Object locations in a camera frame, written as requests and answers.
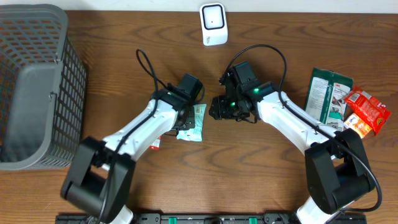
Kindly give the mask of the green 3M wipes package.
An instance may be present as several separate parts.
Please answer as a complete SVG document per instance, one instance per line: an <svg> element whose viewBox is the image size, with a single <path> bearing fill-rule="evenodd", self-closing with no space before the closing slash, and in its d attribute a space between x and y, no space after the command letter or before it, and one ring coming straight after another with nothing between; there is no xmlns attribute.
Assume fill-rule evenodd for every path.
<svg viewBox="0 0 398 224"><path fill-rule="evenodd" d="M345 97L352 89L352 78L331 70L314 68L305 111L317 121L342 131L347 109Z"/></svg>

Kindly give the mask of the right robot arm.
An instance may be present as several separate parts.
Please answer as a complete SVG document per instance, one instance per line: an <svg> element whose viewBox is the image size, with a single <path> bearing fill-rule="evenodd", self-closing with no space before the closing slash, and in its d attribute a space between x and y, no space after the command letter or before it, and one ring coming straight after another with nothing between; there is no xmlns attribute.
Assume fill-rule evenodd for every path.
<svg viewBox="0 0 398 224"><path fill-rule="evenodd" d="M209 110L215 120L245 120L251 114L273 126L305 156L308 200L296 212L300 223L330 223L377 185L360 136L322 125L267 82L242 90L226 87Z"/></svg>

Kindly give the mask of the orange-red snack bag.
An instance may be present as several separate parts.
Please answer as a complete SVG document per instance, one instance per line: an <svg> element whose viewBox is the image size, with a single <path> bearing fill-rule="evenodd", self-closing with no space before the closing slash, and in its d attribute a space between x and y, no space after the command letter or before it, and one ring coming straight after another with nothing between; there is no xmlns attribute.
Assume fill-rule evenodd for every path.
<svg viewBox="0 0 398 224"><path fill-rule="evenodd" d="M385 104L358 86L354 86L344 100L373 129L376 136L391 115Z"/></svg>

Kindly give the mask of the orange Kleenex tissue pack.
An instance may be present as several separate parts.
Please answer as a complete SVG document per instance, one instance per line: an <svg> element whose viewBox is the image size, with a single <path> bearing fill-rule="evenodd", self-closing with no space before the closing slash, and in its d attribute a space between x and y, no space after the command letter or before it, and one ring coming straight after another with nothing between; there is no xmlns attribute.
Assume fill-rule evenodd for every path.
<svg viewBox="0 0 398 224"><path fill-rule="evenodd" d="M370 125L368 125L356 113L352 113L347 117L347 119L344 121L344 127L346 129L350 128L354 130L361 137L361 139L373 131L372 127L370 127Z"/></svg>

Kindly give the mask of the mint green wipes pack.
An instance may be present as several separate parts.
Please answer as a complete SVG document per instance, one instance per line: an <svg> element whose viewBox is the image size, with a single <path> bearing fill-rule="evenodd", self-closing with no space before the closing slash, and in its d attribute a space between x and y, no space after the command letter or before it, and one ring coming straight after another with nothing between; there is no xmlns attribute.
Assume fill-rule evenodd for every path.
<svg viewBox="0 0 398 224"><path fill-rule="evenodd" d="M195 127L186 131L180 131L177 134L177 139L185 141L202 142L203 120L205 117L206 104L199 104L193 106L193 118Z"/></svg>

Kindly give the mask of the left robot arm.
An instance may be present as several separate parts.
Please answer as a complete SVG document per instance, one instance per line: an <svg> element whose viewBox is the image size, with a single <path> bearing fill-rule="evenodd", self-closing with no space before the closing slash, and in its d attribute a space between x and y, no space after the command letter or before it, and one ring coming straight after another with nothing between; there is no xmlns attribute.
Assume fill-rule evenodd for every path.
<svg viewBox="0 0 398 224"><path fill-rule="evenodd" d="M60 195L98 223L131 223L126 202L136 162L161 135L185 123L197 90L154 93L136 118L99 141L84 139L76 151Z"/></svg>

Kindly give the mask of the red stick packet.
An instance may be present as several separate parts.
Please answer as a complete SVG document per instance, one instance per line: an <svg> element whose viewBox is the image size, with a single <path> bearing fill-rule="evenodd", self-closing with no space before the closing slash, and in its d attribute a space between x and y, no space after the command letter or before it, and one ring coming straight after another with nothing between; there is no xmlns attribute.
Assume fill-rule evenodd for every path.
<svg viewBox="0 0 398 224"><path fill-rule="evenodd" d="M160 149L161 137L159 136L150 146L149 149L158 151Z"/></svg>

